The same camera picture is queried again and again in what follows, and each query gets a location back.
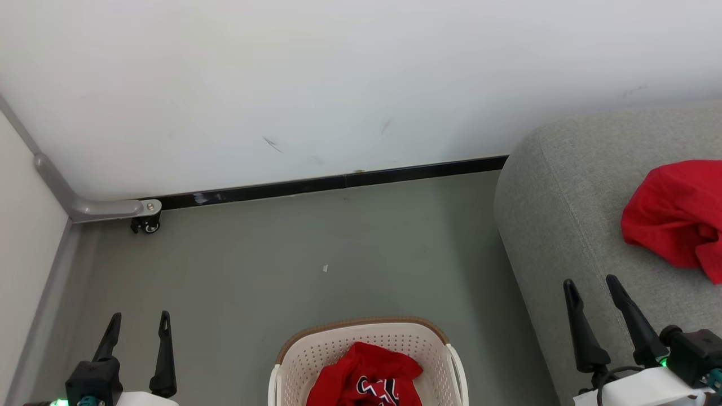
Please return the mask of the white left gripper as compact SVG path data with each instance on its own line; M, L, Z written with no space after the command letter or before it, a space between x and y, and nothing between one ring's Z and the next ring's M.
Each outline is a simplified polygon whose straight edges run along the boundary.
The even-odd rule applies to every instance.
M118 344L122 314L111 316L92 362L103 362L113 358L113 349ZM172 327L168 311L161 313L158 329L160 340L155 374L149 382L151 393L146 391L124 391L117 406L179 406L172 398L178 390L175 372L175 358L172 340Z

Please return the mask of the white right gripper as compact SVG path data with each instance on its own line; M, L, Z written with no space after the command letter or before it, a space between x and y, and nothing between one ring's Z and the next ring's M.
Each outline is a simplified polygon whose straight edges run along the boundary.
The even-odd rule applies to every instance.
M606 275L612 301L621 312L640 367L620 367L603 378L597 390L574 398L575 405L715 405L717 404L717 335L709 329L683 332L666 326L658 336L619 278ZM610 356L599 345L584 313L584 302L571 279L563 282L568 324L578 372L607 372Z

